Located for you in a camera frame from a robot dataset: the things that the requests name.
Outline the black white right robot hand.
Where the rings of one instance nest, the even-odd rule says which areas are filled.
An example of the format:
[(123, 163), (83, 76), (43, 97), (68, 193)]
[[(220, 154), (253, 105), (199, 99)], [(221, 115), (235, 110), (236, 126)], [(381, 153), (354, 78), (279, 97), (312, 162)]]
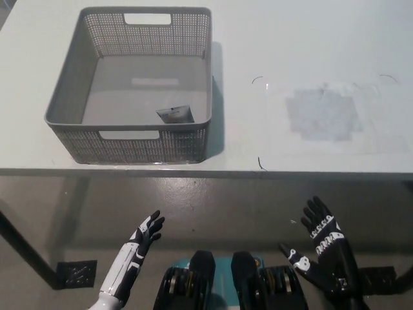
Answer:
[(301, 223), (314, 244), (317, 260), (301, 254), (286, 243), (279, 249), (304, 279), (329, 298), (362, 295), (359, 269), (351, 246), (335, 216), (317, 196), (307, 201)]

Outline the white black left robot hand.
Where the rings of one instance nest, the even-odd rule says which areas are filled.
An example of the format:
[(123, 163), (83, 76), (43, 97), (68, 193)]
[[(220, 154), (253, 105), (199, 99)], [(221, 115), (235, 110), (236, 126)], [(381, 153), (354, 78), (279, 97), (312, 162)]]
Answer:
[(125, 302), (142, 268), (152, 243), (161, 237), (159, 232), (165, 218), (157, 210), (148, 216), (118, 252), (100, 291)]

